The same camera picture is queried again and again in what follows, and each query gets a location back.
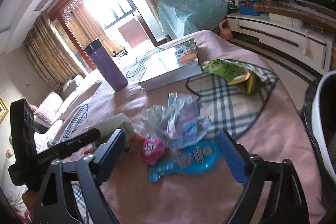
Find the blue toothbrush blister pack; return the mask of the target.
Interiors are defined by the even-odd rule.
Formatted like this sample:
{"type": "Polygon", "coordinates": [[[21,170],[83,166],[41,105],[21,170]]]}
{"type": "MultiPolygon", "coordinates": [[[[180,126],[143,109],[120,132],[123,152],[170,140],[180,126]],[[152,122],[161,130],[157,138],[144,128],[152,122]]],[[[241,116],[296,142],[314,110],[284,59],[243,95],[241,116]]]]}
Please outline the blue toothbrush blister pack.
{"type": "Polygon", "coordinates": [[[212,169],[219,157],[219,148],[215,141],[203,140],[184,148],[176,157],[148,166],[149,182],[159,182],[171,174],[200,174],[212,169]]]}

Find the white TV cabinet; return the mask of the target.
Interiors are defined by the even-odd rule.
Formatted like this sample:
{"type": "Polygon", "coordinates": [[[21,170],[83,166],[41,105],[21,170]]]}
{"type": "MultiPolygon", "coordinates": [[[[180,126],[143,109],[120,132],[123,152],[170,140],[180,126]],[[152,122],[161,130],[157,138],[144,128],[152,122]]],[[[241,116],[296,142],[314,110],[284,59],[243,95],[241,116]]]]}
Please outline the white TV cabinet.
{"type": "Polygon", "coordinates": [[[232,13],[227,15],[231,31],[253,36],[265,46],[280,51],[324,75],[331,69],[333,35],[320,34],[260,16],[232,13]]]}

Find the green snack bag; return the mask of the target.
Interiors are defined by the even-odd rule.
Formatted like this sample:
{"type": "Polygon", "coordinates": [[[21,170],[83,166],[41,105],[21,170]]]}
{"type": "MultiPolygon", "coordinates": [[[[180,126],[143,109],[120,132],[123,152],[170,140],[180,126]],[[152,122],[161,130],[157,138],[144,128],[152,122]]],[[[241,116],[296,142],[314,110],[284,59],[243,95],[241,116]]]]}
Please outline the green snack bag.
{"type": "Polygon", "coordinates": [[[256,72],[238,61],[217,58],[203,62],[201,67],[207,73],[224,78],[229,86],[239,89],[246,95],[253,94],[264,86],[256,72]]]}

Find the teal cloth covered furniture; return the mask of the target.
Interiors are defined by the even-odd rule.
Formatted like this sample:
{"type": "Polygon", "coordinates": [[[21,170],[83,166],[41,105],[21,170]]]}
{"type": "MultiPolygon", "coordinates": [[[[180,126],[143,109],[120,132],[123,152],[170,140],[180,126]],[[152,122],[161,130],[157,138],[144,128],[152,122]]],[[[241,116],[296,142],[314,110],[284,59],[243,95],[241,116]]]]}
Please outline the teal cloth covered furniture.
{"type": "Polygon", "coordinates": [[[201,30],[213,30],[226,17],[224,0],[159,0],[157,13],[165,35],[172,39],[201,30]]]}

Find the silver plastic wrapper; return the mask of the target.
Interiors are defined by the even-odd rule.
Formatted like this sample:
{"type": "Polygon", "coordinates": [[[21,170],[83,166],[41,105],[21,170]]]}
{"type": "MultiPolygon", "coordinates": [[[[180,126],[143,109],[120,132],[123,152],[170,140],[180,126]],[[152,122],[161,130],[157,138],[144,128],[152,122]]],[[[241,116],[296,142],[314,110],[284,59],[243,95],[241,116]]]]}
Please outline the silver plastic wrapper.
{"type": "Polygon", "coordinates": [[[167,148],[182,149],[197,144],[211,127],[209,116],[201,117],[201,103],[192,96],[170,93],[168,105],[154,105],[144,111],[144,127],[167,148]]]}

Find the pink candy pouch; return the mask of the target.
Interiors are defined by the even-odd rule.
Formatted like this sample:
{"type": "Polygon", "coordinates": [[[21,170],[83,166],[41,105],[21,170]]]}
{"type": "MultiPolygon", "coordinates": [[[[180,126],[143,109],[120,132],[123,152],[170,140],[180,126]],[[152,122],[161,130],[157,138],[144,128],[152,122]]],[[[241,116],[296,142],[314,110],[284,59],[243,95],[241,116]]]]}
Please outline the pink candy pouch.
{"type": "Polygon", "coordinates": [[[165,144],[157,137],[149,135],[143,141],[141,157],[145,164],[154,165],[165,152],[165,144]]]}

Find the beige sofa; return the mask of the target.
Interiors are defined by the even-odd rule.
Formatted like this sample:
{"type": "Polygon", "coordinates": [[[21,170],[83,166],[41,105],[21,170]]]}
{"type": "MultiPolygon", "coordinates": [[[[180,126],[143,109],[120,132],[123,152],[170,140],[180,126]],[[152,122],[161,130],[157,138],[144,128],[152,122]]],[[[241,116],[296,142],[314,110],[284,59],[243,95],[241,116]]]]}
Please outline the beige sofa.
{"type": "Polygon", "coordinates": [[[35,131],[44,134],[60,126],[78,106],[94,95],[102,82],[103,77],[98,71],[85,78],[77,75],[58,92],[50,92],[39,106],[31,105],[35,131]]]}

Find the pink tablecloth with plaid patches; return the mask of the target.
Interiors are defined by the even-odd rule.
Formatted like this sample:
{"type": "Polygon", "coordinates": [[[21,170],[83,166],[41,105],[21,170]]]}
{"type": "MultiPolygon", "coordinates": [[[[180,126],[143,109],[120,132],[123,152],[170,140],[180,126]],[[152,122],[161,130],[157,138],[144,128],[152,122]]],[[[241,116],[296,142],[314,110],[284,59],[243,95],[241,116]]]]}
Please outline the pink tablecloth with plaid patches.
{"type": "MultiPolygon", "coordinates": [[[[326,214],[322,204],[322,183],[310,139],[282,82],[256,53],[242,49],[209,30],[192,34],[200,61],[217,58],[252,64],[270,75],[271,84],[254,96],[230,88],[223,78],[203,74],[152,91],[138,85],[149,55],[123,57],[120,67],[129,83],[114,92],[105,82],[87,99],[86,119],[75,130],[78,135],[101,121],[125,114],[136,133],[146,135],[142,123],[145,110],[166,105],[172,92],[200,99],[201,115],[209,116],[207,139],[221,131],[230,133],[250,153],[268,161],[293,162],[305,194],[309,221],[318,223],[326,214]]],[[[122,156],[102,193],[121,223],[223,223],[242,193],[224,159],[209,172],[172,174],[152,184],[140,157],[140,144],[122,156]]]]}

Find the white rimmed trash bin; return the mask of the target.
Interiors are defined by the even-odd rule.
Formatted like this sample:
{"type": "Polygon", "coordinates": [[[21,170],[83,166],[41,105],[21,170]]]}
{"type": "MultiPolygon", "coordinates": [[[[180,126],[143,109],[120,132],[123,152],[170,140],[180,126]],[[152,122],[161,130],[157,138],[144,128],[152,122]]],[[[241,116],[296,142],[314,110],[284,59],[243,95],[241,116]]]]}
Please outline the white rimmed trash bin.
{"type": "Polygon", "coordinates": [[[335,71],[306,90],[301,119],[317,153],[319,165],[335,181],[335,71]]]}

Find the brown patterned left curtain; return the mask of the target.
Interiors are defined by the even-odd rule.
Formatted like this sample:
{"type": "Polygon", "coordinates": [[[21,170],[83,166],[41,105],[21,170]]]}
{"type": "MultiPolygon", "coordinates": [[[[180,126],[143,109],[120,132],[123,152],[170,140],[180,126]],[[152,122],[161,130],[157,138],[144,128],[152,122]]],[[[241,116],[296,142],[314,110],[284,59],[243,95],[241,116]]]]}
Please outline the brown patterned left curtain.
{"type": "Polygon", "coordinates": [[[87,71],[46,14],[37,17],[23,45],[42,80],[52,89],[87,71]]]}

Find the pink kettlebell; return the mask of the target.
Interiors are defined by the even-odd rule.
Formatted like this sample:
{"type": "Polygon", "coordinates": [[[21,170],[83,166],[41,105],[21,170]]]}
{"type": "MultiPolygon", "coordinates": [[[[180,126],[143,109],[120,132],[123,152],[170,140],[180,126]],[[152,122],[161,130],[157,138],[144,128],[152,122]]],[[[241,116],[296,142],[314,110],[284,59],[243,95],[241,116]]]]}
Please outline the pink kettlebell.
{"type": "Polygon", "coordinates": [[[230,29],[230,26],[228,24],[228,20],[223,19],[220,23],[219,23],[219,36],[225,40],[231,40],[233,39],[233,34],[232,31],[230,29]]]}

